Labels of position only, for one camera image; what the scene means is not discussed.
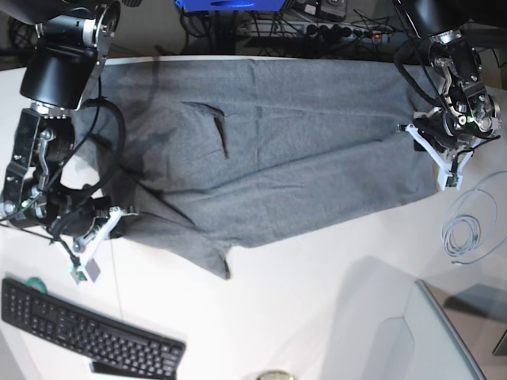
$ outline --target black cable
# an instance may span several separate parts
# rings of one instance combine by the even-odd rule
[[[502,64],[500,64],[500,59],[498,59],[498,55],[497,55],[497,52],[494,50],[494,49],[491,49],[491,51],[493,52],[494,54],[494,58],[495,60],[497,61],[497,67],[499,69],[503,68],[505,65],[507,65],[507,62],[503,62]]]
[[[102,80],[101,77],[98,79],[98,99],[102,98]],[[87,101],[83,108],[86,108],[91,101]],[[48,184],[46,185],[46,188],[43,192],[46,192],[58,179],[60,174],[62,174],[63,168],[65,168],[65,165],[78,153],[78,151],[82,148],[82,146],[85,144],[86,140],[92,135],[93,131],[95,130],[95,127],[97,126],[98,116],[101,112],[101,102],[97,103],[97,110],[95,111],[95,117],[93,118],[92,125],[90,129],[86,132],[82,140],[79,142],[79,144],[76,146],[76,148],[71,152],[69,157],[65,159],[63,164],[55,171],[51,179],[48,181]]]
[[[461,150],[459,153],[456,154],[456,156],[454,157],[454,159],[452,160],[452,167],[451,167],[451,171],[452,173],[455,173],[456,170],[458,169],[458,159],[459,159],[459,156],[461,154],[466,154],[466,153],[470,153],[472,152],[472,154],[475,153],[475,151],[480,148],[481,146],[483,145],[486,145],[487,143],[491,143],[492,141],[495,141],[495,140],[498,140],[501,136],[496,136],[496,137],[492,137],[492,138],[488,138],[488,139],[485,139],[485,141],[479,143],[476,147],[474,148],[469,148],[469,149],[465,149],[465,150]]]
[[[14,231],[25,232],[26,234],[34,235],[34,236],[37,236],[39,238],[43,238],[43,239],[49,240],[51,242],[56,242],[56,240],[53,239],[52,237],[44,236],[43,234],[38,234],[37,232],[28,231],[28,230],[25,230],[23,228],[15,228],[15,227],[7,226],[6,224],[1,224],[1,223],[0,223],[0,227],[8,228],[8,229],[14,230]]]
[[[389,24],[389,20],[391,19],[391,16],[385,16],[385,17],[381,17],[381,18],[370,18],[370,17],[364,15],[363,13],[361,13],[358,9],[353,9],[353,12],[355,14],[357,14],[357,16],[359,16],[361,18],[361,20],[351,22],[350,24],[352,26],[361,26],[361,25],[358,25],[358,23],[363,23],[364,26],[366,27],[366,29],[368,29],[368,31],[371,31],[372,29],[370,28],[370,25],[366,22],[366,21],[369,21],[369,22],[373,23],[374,25],[383,26],[383,30],[378,31],[378,32],[380,32],[380,34],[393,34],[394,32],[401,32],[402,31],[402,30],[394,27],[393,25]]]
[[[417,81],[409,74],[406,70],[405,66],[403,66],[403,61],[408,58],[405,56],[406,47],[409,41],[406,41],[400,46],[400,48],[395,52],[395,56],[393,57],[393,63],[395,67],[398,69],[398,72],[405,78],[406,82],[414,89],[414,91],[419,95],[422,99],[425,100],[426,103],[435,107],[438,105],[438,101],[430,97],[417,83]]]
[[[99,98],[95,101],[91,102],[91,106],[102,106],[103,108],[108,109],[116,119],[116,125],[118,127],[118,136],[116,139],[116,150],[115,150],[115,159],[116,161],[113,162],[108,169],[105,171],[103,175],[101,175],[101,179],[94,184],[93,186],[89,186],[87,188],[84,188],[83,190],[79,190],[78,194],[79,196],[83,197],[83,202],[86,202],[87,198],[92,196],[97,190],[103,188],[114,176],[114,173],[117,170],[117,164],[116,162],[120,162],[121,158],[124,154],[124,148],[125,148],[125,141],[127,138],[127,128],[125,124],[125,118],[123,116],[123,113],[121,110],[113,104],[111,101],[108,101],[104,98]]]
[[[410,34],[408,33],[408,30],[406,29],[405,25],[403,24],[403,19],[402,19],[402,16],[401,14],[399,13],[398,11],[398,7],[396,6],[396,4],[394,3],[395,0],[391,0],[391,4],[392,6],[395,8],[395,12],[396,12],[396,15],[398,16],[398,19],[399,19],[399,22],[401,23],[402,25],[402,28],[403,30],[405,31],[405,34],[406,34],[406,38],[408,39],[408,41],[410,42],[410,45],[412,46],[413,50],[414,50],[414,53],[417,57],[417,60],[419,61],[419,64],[421,65],[422,67],[422,70],[424,71],[425,73],[425,76],[426,78],[428,79],[428,82],[429,84],[431,85],[433,91],[435,92],[436,94],[436,97],[437,99],[440,101],[440,103],[444,106],[445,110],[449,113],[449,116],[455,121],[457,122],[458,120],[456,119],[456,116],[454,116],[451,112],[451,109],[449,108],[449,104],[447,104],[447,101],[442,97],[442,95],[438,92],[438,89],[436,88],[436,85],[435,83],[433,82],[431,76],[429,75],[428,73],[428,70],[426,69],[426,65],[424,64],[423,60],[422,60],[422,57],[421,57],[421,54],[419,53],[419,49],[417,48],[417,46],[415,45],[414,43],[414,40],[412,39],[412,37],[410,36]]]

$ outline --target gray cloth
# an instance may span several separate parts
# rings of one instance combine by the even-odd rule
[[[233,245],[264,245],[436,192],[429,156],[396,133],[428,107],[391,64],[155,62],[108,66],[102,78],[128,123],[123,164],[138,181],[120,172],[105,191],[143,212],[128,219],[126,238],[223,278]],[[81,134],[92,115],[78,114]],[[110,116],[99,129],[114,140]],[[90,147],[81,154],[97,164]],[[107,157],[98,155],[100,169]]]

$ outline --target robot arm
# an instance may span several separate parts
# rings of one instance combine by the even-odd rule
[[[128,1],[134,6],[140,3]],[[107,197],[92,198],[108,178],[91,187],[70,189],[61,184],[61,175],[81,145],[75,142],[73,110],[107,108],[116,117],[119,136],[123,136],[117,149],[123,149],[124,121],[118,108],[101,98],[100,90],[99,98],[90,101],[120,19],[120,3],[0,0],[0,9],[35,24],[39,37],[21,85],[21,94],[31,99],[32,105],[22,111],[17,127],[0,219],[20,229],[42,226],[62,243],[61,236],[73,238],[74,252],[63,243],[72,260],[71,273],[77,282],[94,281],[100,272],[93,260],[98,240],[106,238],[120,218],[133,210],[114,207]]]
[[[501,128],[498,103],[481,81],[480,56],[459,29],[471,19],[470,6],[463,0],[394,1],[419,41],[428,41],[429,63],[444,82],[435,99],[428,100],[429,95],[423,94],[434,105],[433,110],[414,115],[413,123],[403,129],[414,137],[418,148],[427,150],[438,164],[440,188],[459,188],[463,167],[474,150],[498,139]],[[400,55],[405,54],[404,49],[414,47],[410,42],[398,51],[395,64],[421,93],[402,68]]]
[[[138,6],[142,0],[122,1]],[[459,8],[459,0],[394,1],[417,35],[431,40],[429,60],[445,81],[439,97],[426,96],[434,109],[414,116],[413,124],[405,129],[441,167],[442,187],[459,187],[461,169],[471,152],[493,139],[501,122],[494,99],[480,81],[479,57],[459,30],[469,17]],[[75,143],[72,110],[107,108],[116,117],[122,136],[123,117],[114,104],[100,94],[97,100],[89,100],[120,19],[120,3],[0,0],[0,10],[34,24],[39,37],[21,86],[21,94],[32,100],[32,106],[23,110],[17,128],[0,199],[0,221],[17,228],[42,226],[56,241],[62,241],[63,235],[72,237],[74,253],[85,253],[77,257],[67,247],[72,273],[77,281],[93,281],[98,275],[93,261],[97,243],[122,216],[134,212],[114,207],[107,197],[92,198],[107,178],[83,189],[66,188],[60,178],[81,145]],[[119,138],[119,152],[123,143]]]

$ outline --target black keyboard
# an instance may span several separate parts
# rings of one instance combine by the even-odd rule
[[[185,344],[2,281],[2,320],[53,344],[140,378],[173,380]]]

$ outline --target white tabletop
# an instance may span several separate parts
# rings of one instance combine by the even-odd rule
[[[29,104],[18,94],[23,73],[0,73],[0,173],[10,159],[21,108]],[[507,170],[503,138],[472,158],[462,191],[498,170]],[[75,162],[66,168],[65,177],[74,181],[77,173],[82,180],[94,175],[89,171]],[[496,238],[507,231],[502,214],[507,211],[502,199],[506,185],[507,176],[492,187],[500,207]],[[468,267],[452,265],[441,248],[440,224],[458,195],[447,190],[260,248],[234,248],[227,259],[229,281],[172,253],[120,239],[103,244],[99,280],[76,286],[56,247],[4,229],[0,272],[20,279],[38,276],[56,296],[183,339],[187,352],[179,380],[254,380],[259,371],[274,368],[290,371],[300,380],[338,378],[337,374],[359,378],[374,328],[402,312],[415,278],[449,294],[476,283],[507,290],[502,281],[507,245]],[[487,212],[480,199],[470,211],[478,216]],[[503,327],[497,327],[498,339]],[[0,328],[15,335],[3,322]],[[20,334],[41,378],[67,380],[70,374],[75,380],[107,378],[91,374],[80,355]],[[473,343],[469,348],[475,355]],[[481,364],[480,352],[477,356]],[[483,360],[486,372],[491,364],[487,360],[489,356]]]

